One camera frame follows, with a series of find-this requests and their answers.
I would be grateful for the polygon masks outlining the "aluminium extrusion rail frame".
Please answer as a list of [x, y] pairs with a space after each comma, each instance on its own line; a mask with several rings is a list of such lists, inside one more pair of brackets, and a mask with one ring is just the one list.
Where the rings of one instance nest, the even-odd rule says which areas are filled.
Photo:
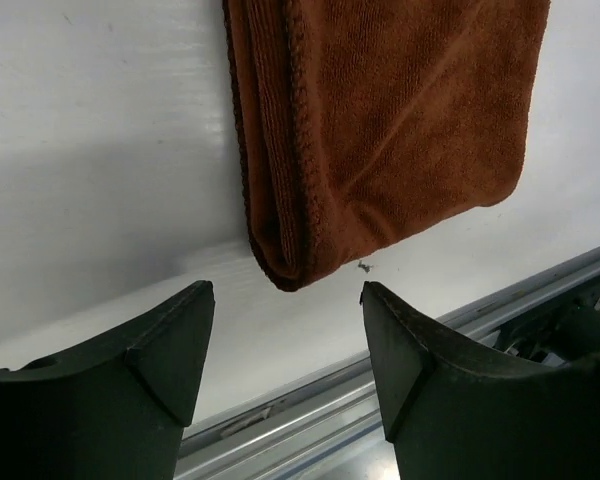
[[600, 246], [458, 308], [453, 285], [373, 263], [324, 308], [365, 348], [196, 425], [175, 477], [503, 478], [582, 456], [600, 396], [573, 366], [600, 352]]

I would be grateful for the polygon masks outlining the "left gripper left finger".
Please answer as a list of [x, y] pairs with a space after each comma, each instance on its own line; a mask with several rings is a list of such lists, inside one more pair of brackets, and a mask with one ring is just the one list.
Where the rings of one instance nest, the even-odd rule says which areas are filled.
[[198, 281], [18, 370], [0, 369], [0, 479], [170, 479], [214, 317]]

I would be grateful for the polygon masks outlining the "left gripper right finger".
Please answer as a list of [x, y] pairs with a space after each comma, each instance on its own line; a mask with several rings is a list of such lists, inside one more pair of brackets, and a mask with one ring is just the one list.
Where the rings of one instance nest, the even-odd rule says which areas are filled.
[[404, 479], [600, 479], [600, 352], [498, 351], [378, 282], [361, 292], [386, 440]]

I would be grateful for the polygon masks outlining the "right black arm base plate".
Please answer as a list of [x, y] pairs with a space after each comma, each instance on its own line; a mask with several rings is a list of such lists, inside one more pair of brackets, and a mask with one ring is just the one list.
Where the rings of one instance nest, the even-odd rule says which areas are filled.
[[536, 363], [600, 352], [600, 274], [505, 323], [498, 351]]

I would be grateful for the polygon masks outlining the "brown microfiber towel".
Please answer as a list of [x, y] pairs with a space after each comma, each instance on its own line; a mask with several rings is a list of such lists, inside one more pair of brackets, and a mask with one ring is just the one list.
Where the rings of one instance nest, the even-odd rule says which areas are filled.
[[546, 1], [227, 1], [247, 231], [294, 292], [516, 188]]

